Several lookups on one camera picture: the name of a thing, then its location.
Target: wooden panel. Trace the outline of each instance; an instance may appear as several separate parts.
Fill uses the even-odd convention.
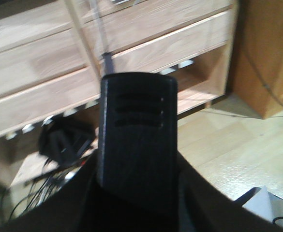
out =
[[[85,67],[67,30],[0,53],[0,97]]]
[[[224,11],[212,17],[213,23],[208,36],[207,47],[215,46],[218,44],[218,41],[226,41],[227,39],[230,39],[230,37],[233,37],[233,28],[231,26],[233,25],[235,19],[232,11],[235,10],[236,9]]]
[[[190,56],[206,49],[207,38],[211,38],[211,24],[228,13],[215,15],[176,30],[155,40],[115,54],[114,64],[117,72],[151,72],[168,63]],[[217,44],[224,42],[227,35],[216,37]]]
[[[266,118],[283,109],[259,80],[261,75],[283,102],[283,1],[243,1],[240,13],[233,90]]]
[[[103,17],[109,51],[123,51],[149,41],[171,30],[207,18],[213,12],[213,0],[148,0],[134,7]],[[86,36],[102,54],[101,41],[97,41],[95,22],[86,24]]]
[[[82,69],[0,99],[0,136],[98,96],[93,69]]]
[[[71,118],[84,121],[94,128],[99,125],[99,105],[78,111]],[[18,132],[10,140],[0,138],[0,184],[6,187],[29,181],[41,176],[42,172],[47,173],[57,167],[56,163],[44,166],[46,156],[38,154],[37,141],[41,133],[41,124],[23,134]],[[97,149],[97,139],[92,143],[93,149]],[[93,149],[88,150],[85,155],[90,154]]]
[[[59,1],[17,0],[4,4],[0,6],[0,52],[68,29],[69,24]]]
[[[179,150],[232,200],[264,185],[283,197],[283,111],[266,120],[257,116],[231,95],[178,121]]]
[[[217,98],[210,92],[210,82],[206,73],[200,72],[198,65],[192,64],[168,74],[178,82],[178,114]]]
[[[127,2],[115,5],[111,2],[111,0],[97,0],[98,8],[101,16],[109,15],[116,11],[123,10],[127,7],[133,6],[135,0],[128,0]],[[92,11],[89,5],[88,0],[73,0],[73,3],[77,7],[77,13],[83,23],[89,22],[93,20]]]

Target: light wood furniture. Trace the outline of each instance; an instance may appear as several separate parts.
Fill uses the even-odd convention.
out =
[[[283,1],[243,2],[233,56],[233,91],[267,118],[283,107],[263,87],[252,63],[283,103]]]
[[[237,1],[145,0],[132,6],[133,2],[115,6],[110,0],[98,0],[115,70],[159,73],[176,69],[170,75],[179,82],[179,114],[223,95]],[[26,3],[16,0],[0,6],[3,146],[7,146],[3,136],[14,131],[20,134],[28,124],[39,127],[48,116],[99,98],[104,49],[89,2]],[[186,60],[194,64],[179,69]],[[39,134],[38,129],[34,131],[32,141]],[[24,144],[18,137],[9,140],[7,151]],[[28,165],[19,170],[26,155],[18,161],[0,156],[0,165],[8,169],[0,183],[9,186],[18,182],[16,173],[30,171]]]

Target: laminate floor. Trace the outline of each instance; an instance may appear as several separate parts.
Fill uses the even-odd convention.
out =
[[[283,111],[262,120],[231,95],[178,121],[178,150],[232,200],[262,186],[283,198]]]

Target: open shelf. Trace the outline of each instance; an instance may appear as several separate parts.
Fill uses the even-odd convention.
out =
[[[194,63],[168,75],[178,81],[178,114],[224,94],[228,60],[226,45],[203,53]]]

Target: black cable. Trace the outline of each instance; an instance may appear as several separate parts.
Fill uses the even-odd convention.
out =
[[[29,191],[28,195],[30,195],[31,192],[35,189],[36,184],[37,184],[37,181],[36,181],[36,180],[32,180],[32,184],[31,184],[30,191]]]
[[[53,195],[54,188],[57,188],[57,185],[51,184],[49,186],[43,201],[46,201],[49,197],[51,197]]]
[[[43,168],[41,170],[41,175],[44,174],[44,168],[46,167],[47,164],[49,164],[51,162],[51,159],[50,158],[47,158],[47,160],[45,161],[44,165],[43,165]]]
[[[41,191],[44,189],[45,185],[49,181],[50,177],[51,177],[51,175],[43,182],[43,184],[40,186],[40,188],[36,191],[36,194],[31,199],[30,203],[26,206],[24,211],[28,211],[28,209],[33,205],[33,203],[35,202],[36,198],[40,195]]]
[[[258,79],[260,80],[260,82],[262,83],[263,87],[267,90],[267,92],[270,94],[270,96],[280,105],[283,107],[283,103],[279,100],[279,98],[273,93],[273,91],[271,90],[270,86],[267,84],[267,82],[264,80],[261,72],[259,71],[259,69],[257,68],[256,64],[254,63],[252,57],[250,56],[247,47],[245,45],[245,43],[242,44],[243,45],[243,53],[245,55],[245,57],[247,58],[250,66],[252,67],[252,69],[254,70],[256,76],[258,77]]]
[[[277,220],[281,220],[281,219],[283,219],[283,217],[275,217],[275,218],[272,220],[272,224],[277,225],[277,224],[276,224],[276,221],[277,221]]]
[[[11,221],[11,218],[12,218],[12,216],[13,216],[15,210],[16,210],[16,209],[18,208],[18,206],[19,206],[22,202],[24,202],[28,197],[29,197],[29,196],[27,195],[26,197],[22,198],[22,199],[15,205],[15,207],[12,209],[12,211],[11,211],[11,213],[10,213],[10,215],[9,215],[8,221]]]

